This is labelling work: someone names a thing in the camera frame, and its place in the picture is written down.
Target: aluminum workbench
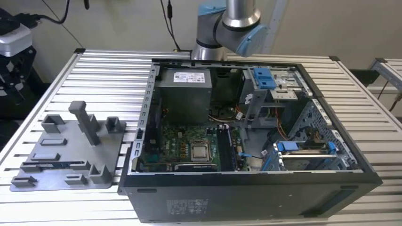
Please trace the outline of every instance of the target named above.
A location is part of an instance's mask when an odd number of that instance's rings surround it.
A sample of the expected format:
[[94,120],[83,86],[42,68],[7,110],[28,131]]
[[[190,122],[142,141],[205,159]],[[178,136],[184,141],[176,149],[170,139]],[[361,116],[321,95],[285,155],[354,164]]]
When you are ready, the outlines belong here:
[[[139,225],[126,196],[116,193],[130,142],[134,141],[143,94],[152,58],[190,58],[188,53],[87,50],[75,53],[48,91],[0,153],[0,223],[30,225]],[[342,62],[319,56],[255,55],[230,60],[302,63],[326,101],[374,166],[383,185],[329,219],[310,222],[247,221],[209,222],[202,225],[402,225],[402,125]],[[87,102],[87,111],[99,120],[119,116],[127,131],[116,167],[115,185],[104,190],[12,193],[11,179],[27,159],[42,134],[46,114],[74,119],[70,102]]]

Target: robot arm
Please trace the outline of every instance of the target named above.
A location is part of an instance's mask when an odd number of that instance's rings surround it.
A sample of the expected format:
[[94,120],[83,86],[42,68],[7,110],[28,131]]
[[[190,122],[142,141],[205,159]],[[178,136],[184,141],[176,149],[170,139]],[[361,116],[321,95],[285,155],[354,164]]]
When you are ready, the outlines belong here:
[[251,56],[265,42],[266,25],[254,0],[223,0],[199,5],[197,46],[191,58],[226,60],[226,50]]

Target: power supply label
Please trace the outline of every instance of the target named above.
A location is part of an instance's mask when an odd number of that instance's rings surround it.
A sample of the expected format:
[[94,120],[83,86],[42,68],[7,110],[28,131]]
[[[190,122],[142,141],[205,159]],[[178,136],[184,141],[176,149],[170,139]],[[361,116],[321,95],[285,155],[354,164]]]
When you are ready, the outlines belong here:
[[198,72],[176,72],[174,82],[205,83],[206,77],[203,73]]

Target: white wall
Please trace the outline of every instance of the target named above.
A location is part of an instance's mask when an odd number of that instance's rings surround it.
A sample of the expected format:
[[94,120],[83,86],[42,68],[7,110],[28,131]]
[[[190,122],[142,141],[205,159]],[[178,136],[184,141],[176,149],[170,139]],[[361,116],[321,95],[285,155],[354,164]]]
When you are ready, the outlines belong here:
[[[66,0],[46,0],[59,18]],[[182,49],[192,49],[197,37],[198,4],[205,0],[172,0],[174,31]],[[262,22],[269,23],[275,0],[258,0]],[[119,50],[172,51],[175,49],[163,20],[159,0],[71,0],[70,15],[64,26],[84,48]],[[42,0],[2,0],[11,14],[30,12],[55,18]],[[38,50],[35,69],[52,81],[79,45],[60,25],[43,20],[32,30]]]
[[367,69],[402,58],[402,0],[289,0],[273,54],[338,56]]

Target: motherboard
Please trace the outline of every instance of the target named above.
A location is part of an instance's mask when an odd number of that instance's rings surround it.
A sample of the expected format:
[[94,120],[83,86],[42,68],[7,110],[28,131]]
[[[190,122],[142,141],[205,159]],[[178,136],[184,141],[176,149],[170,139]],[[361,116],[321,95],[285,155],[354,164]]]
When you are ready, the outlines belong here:
[[242,170],[245,159],[238,128],[162,125],[160,151],[144,152],[144,172]]

